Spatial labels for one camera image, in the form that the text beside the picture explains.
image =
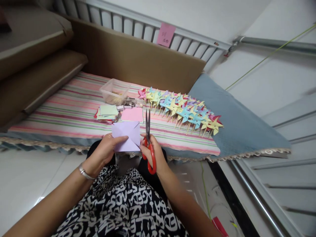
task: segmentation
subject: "black and white printed skirt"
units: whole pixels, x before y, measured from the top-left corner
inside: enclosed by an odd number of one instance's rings
[[[189,236],[136,169],[104,167],[53,236]]]

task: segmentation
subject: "hand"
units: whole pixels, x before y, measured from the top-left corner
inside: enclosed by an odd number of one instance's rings
[[[105,135],[92,155],[82,164],[86,173],[97,177],[102,168],[111,161],[115,146],[127,139],[128,136],[113,138],[112,133]]]
[[[153,135],[150,135],[149,139],[150,139],[150,143],[152,144],[154,148],[154,153],[156,157],[156,165],[157,165],[156,172],[157,174],[162,174],[166,169],[169,168],[169,166],[164,158],[164,154],[162,153],[161,146],[157,142],[156,138]],[[141,149],[142,153],[144,153],[144,155],[147,157],[148,162],[150,163],[152,167],[151,153],[150,153],[150,150],[144,146],[144,142],[145,142],[144,140],[141,141],[141,145],[139,148]]]

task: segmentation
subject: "silver bracelet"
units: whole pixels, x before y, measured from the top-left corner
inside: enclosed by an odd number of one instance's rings
[[[86,179],[96,180],[96,178],[92,178],[90,175],[86,173],[86,171],[82,168],[82,163],[78,166],[80,173],[86,177]]]

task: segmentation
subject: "woman's right hand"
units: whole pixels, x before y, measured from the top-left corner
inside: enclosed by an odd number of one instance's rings
[[[150,137],[150,143],[152,144],[154,148],[154,153],[155,153],[155,158],[156,158],[156,167],[157,167],[157,174],[162,174],[165,172],[169,166],[164,158],[164,154],[162,153],[162,149],[160,144],[157,142],[156,138],[151,134]],[[150,150],[144,146],[144,140],[141,141],[140,149],[142,153],[147,157],[151,167],[152,167],[152,158],[151,158],[151,153]]]

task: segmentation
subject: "lace trim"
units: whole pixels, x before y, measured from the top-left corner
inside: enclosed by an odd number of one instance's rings
[[[89,150],[90,146],[80,146],[80,145],[69,145],[69,144],[60,144],[60,143],[53,143],[53,142],[41,142],[41,141],[30,141],[30,140],[22,140],[17,138],[7,138],[7,137],[0,137],[0,142],[6,142],[10,144],[23,144],[26,146],[49,146],[52,149],[63,148],[66,151],[74,148],[76,151],[82,152],[83,150]]]
[[[41,142],[41,141],[28,141],[28,140],[22,140],[22,139],[17,139],[17,138],[7,138],[7,137],[0,137],[0,142],[6,142],[10,144],[23,144],[26,146],[49,146],[52,149],[57,149],[57,148],[63,148],[66,151],[69,151],[70,149],[75,149],[76,151],[82,152],[83,150],[89,150],[90,146],[80,146],[80,145],[69,145],[69,144],[60,144],[60,143],[53,143],[53,142]],[[196,158],[189,158],[189,157],[180,157],[180,156],[168,156],[168,160],[179,160],[179,161],[197,161],[197,160],[204,160],[208,159],[210,162],[218,162],[218,161],[226,161],[226,160],[235,160],[235,159],[241,159],[241,158],[249,158],[251,156],[260,156],[262,154],[273,154],[274,152],[279,152],[279,153],[291,153],[291,149],[289,148],[269,148],[269,149],[262,149],[254,152],[246,152],[246,153],[241,153],[238,155],[231,155],[231,156],[225,156],[225,157],[220,157],[220,158],[215,158],[214,156],[207,155],[203,158],[196,159]],[[131,157],[134,156],[141,156],[141,153],[138,152],[125,152],[125,154],[129,154]]]

